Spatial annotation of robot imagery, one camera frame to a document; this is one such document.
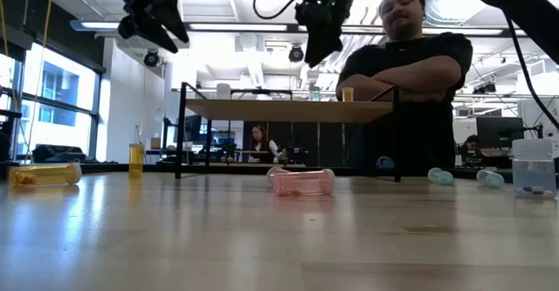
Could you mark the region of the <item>dark monitor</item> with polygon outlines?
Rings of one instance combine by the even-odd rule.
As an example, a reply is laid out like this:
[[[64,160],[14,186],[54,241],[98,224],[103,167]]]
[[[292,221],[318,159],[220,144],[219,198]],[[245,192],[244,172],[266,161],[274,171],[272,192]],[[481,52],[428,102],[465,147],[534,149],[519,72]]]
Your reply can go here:
[[[186,142],[200,141],[200,128],[202,117],[200,115],[186,116],[184,119],[184,140]]]

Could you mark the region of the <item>wooden shelf black metal frame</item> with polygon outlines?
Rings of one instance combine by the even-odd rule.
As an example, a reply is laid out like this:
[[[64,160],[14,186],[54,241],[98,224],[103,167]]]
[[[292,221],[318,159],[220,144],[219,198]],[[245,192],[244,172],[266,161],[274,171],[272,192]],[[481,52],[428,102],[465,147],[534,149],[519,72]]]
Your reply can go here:
[[[187,99],[187,88],[201,99]],[[394,182],[401,182],[402,173],[399,168],[400,147],[393,144],[395,156],[394,169],[377,169],[372,167],[333,167],[320,165],[320,137],[322,123],[370,123],[386,114],[393,113],[399,116],[400,102],[398,99],[399,88],[390,87],[393,92],[394,101],[389,102],[339,102],[339,101],[300,101],[300,100],[211,100],[200,93],[188,82],[183,82],[179,91],[179,127],[183,129],[185,110],[188,108],[207,120],[206,157],[204,160],[205,173],[217,173],[210,167],[210,134],[211,124],[218,121],[281,121],[293,123],[317,123],[317,165],[301,166],[286,164],[285,167],[293,167],[298,171],[311,169],[332,169],[342,177],[394,177]]]

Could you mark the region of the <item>medium orange pill bottle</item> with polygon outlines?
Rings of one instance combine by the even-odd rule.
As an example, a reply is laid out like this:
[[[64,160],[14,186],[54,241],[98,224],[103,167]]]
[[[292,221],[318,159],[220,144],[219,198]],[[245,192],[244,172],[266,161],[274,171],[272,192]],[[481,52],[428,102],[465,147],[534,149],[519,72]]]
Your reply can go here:
[[[130,178],[141,178],[143,175],[144,145],[129,145],[128,175]]]

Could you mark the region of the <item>large orange pill bottle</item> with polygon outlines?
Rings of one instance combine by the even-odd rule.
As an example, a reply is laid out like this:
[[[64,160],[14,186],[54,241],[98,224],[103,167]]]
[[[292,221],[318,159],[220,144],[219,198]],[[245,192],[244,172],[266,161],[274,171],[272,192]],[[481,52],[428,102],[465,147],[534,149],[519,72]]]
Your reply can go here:
[[[82,177],[78,163],[12,167],[9,182],[13,188],[76,184]]]

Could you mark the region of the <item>clear bottle white cap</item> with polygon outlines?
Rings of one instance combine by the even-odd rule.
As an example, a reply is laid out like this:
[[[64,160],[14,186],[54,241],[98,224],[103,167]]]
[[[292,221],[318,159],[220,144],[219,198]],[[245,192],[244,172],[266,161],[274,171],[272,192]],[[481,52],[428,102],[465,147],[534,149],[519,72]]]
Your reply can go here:
[[[512,144],[512,173],[517,197],[555,199],[556,166],[552,141],[520,139]]]

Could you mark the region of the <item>large window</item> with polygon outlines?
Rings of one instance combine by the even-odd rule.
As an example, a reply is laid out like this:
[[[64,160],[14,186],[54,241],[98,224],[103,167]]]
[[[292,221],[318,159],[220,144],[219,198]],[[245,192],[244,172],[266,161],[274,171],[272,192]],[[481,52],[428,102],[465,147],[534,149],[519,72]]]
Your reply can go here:
[[[2,138],[10,160],[34,162],[37,144],[95,155],[100,75],[54,50],[0,46],[0,109],[21,113]]]

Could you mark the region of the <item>long overhead light bar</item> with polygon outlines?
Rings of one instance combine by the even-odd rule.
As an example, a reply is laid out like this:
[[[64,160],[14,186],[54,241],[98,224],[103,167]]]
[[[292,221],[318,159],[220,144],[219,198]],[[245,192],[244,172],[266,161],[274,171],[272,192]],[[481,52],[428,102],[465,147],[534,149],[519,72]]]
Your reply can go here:
[[[307,28],[298,24],[264,24],[264,23],[184,23],[186,31],[200,32],[273,32],[273,33],[307,33]],[[118,22],[94,22],[71,20],[70,26],[75,31],[117,31]],[[429,26],[423,29],[425,36],[438,35],[445,32],[463,34],[473,38],[509,38],[511,31],[505,27],[472,27],[472,26]],[[343,25],[343,35],[376,35],[384,34],[380,25]]]

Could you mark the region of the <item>black partition panels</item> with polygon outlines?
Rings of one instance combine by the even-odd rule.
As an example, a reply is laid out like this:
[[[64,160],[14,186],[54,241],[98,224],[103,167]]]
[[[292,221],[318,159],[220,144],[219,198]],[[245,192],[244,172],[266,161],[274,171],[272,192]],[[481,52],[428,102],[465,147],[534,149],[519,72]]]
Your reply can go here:
[[[345,153],[341,123],[245,121],[243,147],[252,147],[252,130],[262,127],[280,149],[305,151],[301,162],[307,167],[343,167]]]

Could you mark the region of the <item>black sofa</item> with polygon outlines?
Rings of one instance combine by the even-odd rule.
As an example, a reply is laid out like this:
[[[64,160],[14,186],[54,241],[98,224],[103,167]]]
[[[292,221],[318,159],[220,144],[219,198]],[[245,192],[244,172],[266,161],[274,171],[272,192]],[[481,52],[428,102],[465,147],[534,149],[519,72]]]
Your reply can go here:
[[[71,163],[86,160],[80,147],[37,144],[32,151],[35,163]]]

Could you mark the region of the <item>black aluminium rig frame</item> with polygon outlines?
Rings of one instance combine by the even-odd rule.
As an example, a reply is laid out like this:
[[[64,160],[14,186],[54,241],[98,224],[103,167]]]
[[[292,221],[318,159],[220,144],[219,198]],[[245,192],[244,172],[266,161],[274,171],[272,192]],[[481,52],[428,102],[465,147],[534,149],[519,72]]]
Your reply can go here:
[[[21,113],[0,109],[0,115],[7,118],[6,121],[0,121],[0,132],[4,132],[5,127],[15,128],[15,120],[21,118]],[[0,172],[7,177],[8,168],[17,166],[27,166],[15,162],[0,162]],[[79,163],[84,174],[100,174],[109,172],[124,172],[128,170],[128,164],[124,163]],[[177,178],[182,178],[183,174],[232,174],[232,175],[264,175],[267,170],[271,169],[274,164],[266,163],[210,163],[209,166],[204,165],[181,165],[176,170],[174,163],[164,164],[143,164],[143,172],[150,173],[173,173]],[[293,171],[311,171],[322,170],[322,168],[297,166],[294,164],[284,166],[284,169]],[[388,169],[359,169],[359,168],[330,168],[337,177],[393,177],[393,170]],[[449,169],[455,178],[476,179],[476,170],[470,169]],[[511,170],[497,170],[503,176],[506,183],[513,182],[513,173]],[[559,176],[556,175],[556,184],[559,188]]]

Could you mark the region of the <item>black computer monitor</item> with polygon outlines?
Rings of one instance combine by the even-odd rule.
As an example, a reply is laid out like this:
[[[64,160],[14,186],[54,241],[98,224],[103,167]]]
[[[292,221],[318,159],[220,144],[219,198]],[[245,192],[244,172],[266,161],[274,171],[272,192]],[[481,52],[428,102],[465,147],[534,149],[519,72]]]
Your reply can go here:
[[[481,149],[510,149],[513,141],[524,138],[524,123],[518,117],[477,117],[476,129]]]

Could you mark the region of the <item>small teal pill bottle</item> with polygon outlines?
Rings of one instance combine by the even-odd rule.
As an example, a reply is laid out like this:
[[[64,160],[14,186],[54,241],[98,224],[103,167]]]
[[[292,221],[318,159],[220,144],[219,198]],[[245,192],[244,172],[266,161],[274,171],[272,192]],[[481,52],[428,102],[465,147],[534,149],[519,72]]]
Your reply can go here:
[[[476,180],[480,186],[492,189],[499,189],[505,184],[505,179],[501,174],[488,169],[478,171]]]
[[[428,178],[432,183],[440,185],[453,185],[454,177],[453,175],[440,168],[432,168],[428,172]]]

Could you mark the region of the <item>silver ventilation duct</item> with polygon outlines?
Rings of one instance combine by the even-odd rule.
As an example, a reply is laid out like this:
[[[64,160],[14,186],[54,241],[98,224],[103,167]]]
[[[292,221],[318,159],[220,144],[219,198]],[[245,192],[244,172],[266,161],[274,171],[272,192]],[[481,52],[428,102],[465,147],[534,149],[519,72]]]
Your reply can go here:
[[[434,26],[504,27],[501,11],[480,0],[426,0],[426,23]]]

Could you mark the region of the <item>person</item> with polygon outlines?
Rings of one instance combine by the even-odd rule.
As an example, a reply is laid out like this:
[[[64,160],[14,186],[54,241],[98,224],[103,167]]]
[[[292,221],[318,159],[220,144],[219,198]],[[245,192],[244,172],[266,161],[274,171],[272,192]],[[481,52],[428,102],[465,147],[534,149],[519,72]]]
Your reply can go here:
[[[465,83],[473,47],[458,33],[426,37],[425,7],[425,0],[382,0],[378,13],[387,42],[354,51],[339,74],[336,94],[350,87],[356,101],[391,102],[391,88],[399,89],[397,114],[349,129],[350,167],[371,168],[383,156],[392,158],[395,147],[403,153],[397,164],[406,176],[455,164],[452,101]]]
[[[479,137],[470,135],[459,146],[459,155],[462,164],[466,167],[480,167],[484,162],[484,155],[479,148]]]
[[[280,149],[274,140],[268,137],[264,126],[252,128],[251,157],[258,163],[279,163],[287,159],[285,149]]]

